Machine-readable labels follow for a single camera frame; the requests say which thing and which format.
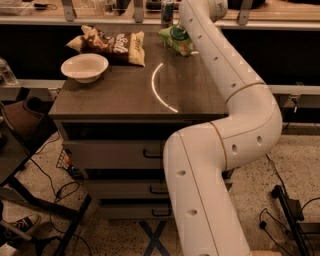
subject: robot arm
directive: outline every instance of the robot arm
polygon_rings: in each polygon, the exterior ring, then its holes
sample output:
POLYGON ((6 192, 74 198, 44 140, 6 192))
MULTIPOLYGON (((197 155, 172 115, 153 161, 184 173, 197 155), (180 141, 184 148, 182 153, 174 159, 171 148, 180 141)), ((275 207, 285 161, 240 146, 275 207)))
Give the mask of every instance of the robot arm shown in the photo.
POLYGON ((165 175, 185 256, 251 254, 222 172, 263 156, 281 134, 281 113, 268 86, 212 22, 226 6, 227 0, 184 0, 179 9, 229 112, 177 131, 165 145, 165 175))

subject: terrazzo floor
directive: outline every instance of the terrazzo floor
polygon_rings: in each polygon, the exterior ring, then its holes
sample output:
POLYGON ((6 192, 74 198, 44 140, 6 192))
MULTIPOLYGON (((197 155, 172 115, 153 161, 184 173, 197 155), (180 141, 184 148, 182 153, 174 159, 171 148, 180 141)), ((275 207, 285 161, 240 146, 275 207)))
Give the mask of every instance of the terrazzo floor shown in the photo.
MULTIPOLYGON (((33 157, 44 172, 52 178, 52 184, 57 191, 64 184, 73 182, 73 179, 62 169, 56 167, 62 150, 62 140, 54 134, 40 153, 33 157)), ((320 125, 317 124, 290 124, 283 131, 279 143, 268 154, 281 176, 286 190, 293 199, 299 199, 303 205, 320 194, 320 125)), ((54 194, 50 180, 29 161, 25 170, 16 176, 35 196, 53 201, 54 194)), ((299 255, 295 243, 285 234, 286 220, 280 204, 273 199, 270 192, 275 185, 281 185, 275 169, 266 156, 234 170, 229 190, 236 212, 238 213, 245 237, 252 250, 280 251, 282 255, 299 255), (266 230, 274 241, 259 228, 259 216, 267 223, 266 230), (276 243, 280 244, 289 253, 287 254, 276 243)), ((76 184, 67 186, 64 195, 77 188, 76 184)), ((86 195, 85 188, 80 184, 79 189, 61 200, 61 204, 78 209, 86 195)), ((23 204, 16 204, 3 200, 3 218, 10 222, 26 215, 37 213, 41 216, 41 223, 33 232, 37 238, 47 238, 60 235, 55 228, 63 231, 69 221, 23 204)), ((320 222, 320 201, 313 201, 304 209, 306 221, 320 222)), ((159 225, 164 225, 159 241, 165 251, 172 256, 182 256, 179 236, 174 219, 160 220, 107 220, 100 216, 98 204, 92 201, 84 218, 82 219, 76 236, 73 236, 67 249, 69 255, 108 255, 108 256, 140 256, 140 255, 167 255, 164 250, 158 250, 150 244, 150 238, 142 228, 147 224, 155 233, 159 225)), ((320 255, 320 235, 308 236, 310 255, 320 255)), ((42 255, 53 255, 57 242, 50 243, 42 255)), ((0 255, 35 255, 34 247, 24 242, 20 248, 14 249, 8 245, 0 248, 0 255)))

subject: black wall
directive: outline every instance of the black wall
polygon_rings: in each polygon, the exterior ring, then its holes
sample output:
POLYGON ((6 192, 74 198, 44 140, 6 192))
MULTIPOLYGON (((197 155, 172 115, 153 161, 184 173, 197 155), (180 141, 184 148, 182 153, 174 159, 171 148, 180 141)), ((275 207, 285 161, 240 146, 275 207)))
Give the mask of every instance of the black wall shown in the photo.
POLYGON ((320 32, 223 30, 267 84, 320 85, 320 32))
POLYGON ((77 54, 65 45, 80 26, 0 25, 0 57, 18 79, 65 79, 61 64, 77 54))

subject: table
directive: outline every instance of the table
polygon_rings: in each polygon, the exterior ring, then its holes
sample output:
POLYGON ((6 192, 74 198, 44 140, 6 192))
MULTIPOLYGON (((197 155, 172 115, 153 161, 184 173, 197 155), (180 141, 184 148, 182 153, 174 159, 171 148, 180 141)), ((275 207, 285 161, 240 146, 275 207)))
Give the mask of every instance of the table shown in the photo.
POLYGON ((180 56, 152 30, 144 30, 145 67, 111 65, 91 84, 68 79, 49 113, 108 219, 171 217, 162 164, 166 139, 226 115, 200 56, 180 56))

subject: food package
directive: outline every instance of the food package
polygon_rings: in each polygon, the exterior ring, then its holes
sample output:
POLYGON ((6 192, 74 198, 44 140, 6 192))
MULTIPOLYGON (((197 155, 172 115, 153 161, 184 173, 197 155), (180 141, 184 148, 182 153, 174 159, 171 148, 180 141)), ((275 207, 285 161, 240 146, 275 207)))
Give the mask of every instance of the food package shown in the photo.
POLYGON ((189 56, 193 51, 193 43, 188 33, 177 25, 161 29, 159 35, 164 42, 173 47, 182 56, 189 56))
POLYGON ((79 53, 103 55, 111 63, 145 66, 142 31, 108 36, 95 27, 82 26, 81 29, 84 34, 71 40, 68 47, 79 53))

